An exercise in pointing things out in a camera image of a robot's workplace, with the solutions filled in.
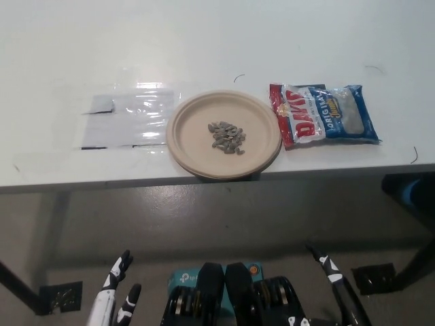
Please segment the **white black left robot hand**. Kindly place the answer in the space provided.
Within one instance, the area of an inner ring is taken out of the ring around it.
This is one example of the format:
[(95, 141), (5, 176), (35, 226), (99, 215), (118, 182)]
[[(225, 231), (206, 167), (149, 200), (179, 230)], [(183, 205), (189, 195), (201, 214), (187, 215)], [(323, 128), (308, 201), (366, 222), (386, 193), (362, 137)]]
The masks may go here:
[(135, 283), (115, 314), (116, 290), (125, 279), (126, 271), (133, 261), (129, 250), (125, 250), (109, 271), (101, 290), (94, 299), (87, 325), (90, 326), (128, 326), (131, 323), (139, 296), (141, 285)]

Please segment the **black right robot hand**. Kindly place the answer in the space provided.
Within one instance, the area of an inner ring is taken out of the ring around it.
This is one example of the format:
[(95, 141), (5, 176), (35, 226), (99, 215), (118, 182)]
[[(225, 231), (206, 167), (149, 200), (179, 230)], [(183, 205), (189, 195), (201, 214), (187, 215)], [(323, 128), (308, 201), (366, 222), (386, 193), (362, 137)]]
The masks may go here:
[[(306, 248), (311, 252), (315, 261), (321, 266), (331, 285), (334, 298), (341, 312), (341, 325), (372, 325), (363, 305), (347, 278), (332, 261), (332, 258), (322, 250), (308, 242)], [(279, 285), (279, 299), (284, 306), (288, 306), (288, 325), (337, 325), (331, 321), (308, 319), (302, 311), (302, 306), (296, 294), (290, 287), (290, 282)]]

